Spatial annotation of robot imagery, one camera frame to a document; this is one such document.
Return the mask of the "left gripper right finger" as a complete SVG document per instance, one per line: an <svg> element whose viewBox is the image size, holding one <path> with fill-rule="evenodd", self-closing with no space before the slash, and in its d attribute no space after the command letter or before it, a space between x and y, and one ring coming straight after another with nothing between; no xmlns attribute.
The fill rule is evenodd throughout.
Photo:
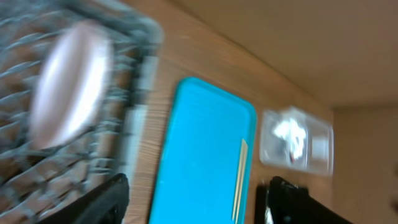
<svg viewBox="0 0 398 224"><path fill-rule="evenodd" d="M275 176L270 181L267 207L274 224L351 224L298 187Z"/></svg>

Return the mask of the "large pink plate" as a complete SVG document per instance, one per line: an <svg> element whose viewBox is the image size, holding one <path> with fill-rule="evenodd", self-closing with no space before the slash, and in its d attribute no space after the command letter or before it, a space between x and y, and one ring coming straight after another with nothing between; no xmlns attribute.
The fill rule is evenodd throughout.
<svg viewBox="0 0 398 224"><path fill-rule="evenodd" d="M81 134L104 99L114 61L112 41L93 20L57 38L40 69L30 109L34 149L60 146Z"/></svg>

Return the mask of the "white napkin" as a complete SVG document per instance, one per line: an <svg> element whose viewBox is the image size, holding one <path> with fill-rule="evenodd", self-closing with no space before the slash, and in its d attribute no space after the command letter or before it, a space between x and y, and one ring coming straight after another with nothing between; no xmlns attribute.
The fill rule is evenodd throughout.
<svg viewBox="0 0 398 224"><path fill-rule="evenodd" d="M296 119L282 120L273 128L272 133L285 142L285 150L291 163L303 156L306 149L307 130Z"/></svg>

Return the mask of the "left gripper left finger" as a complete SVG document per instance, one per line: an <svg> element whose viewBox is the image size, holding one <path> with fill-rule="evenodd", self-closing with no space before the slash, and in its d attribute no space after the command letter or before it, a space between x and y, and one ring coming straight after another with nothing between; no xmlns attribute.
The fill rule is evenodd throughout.
<svg viewBox="0 0 398 224"><path fill-rule="evenodd" d="M129 183L118 173L40 224L121 224L129 205Z"/></svg>

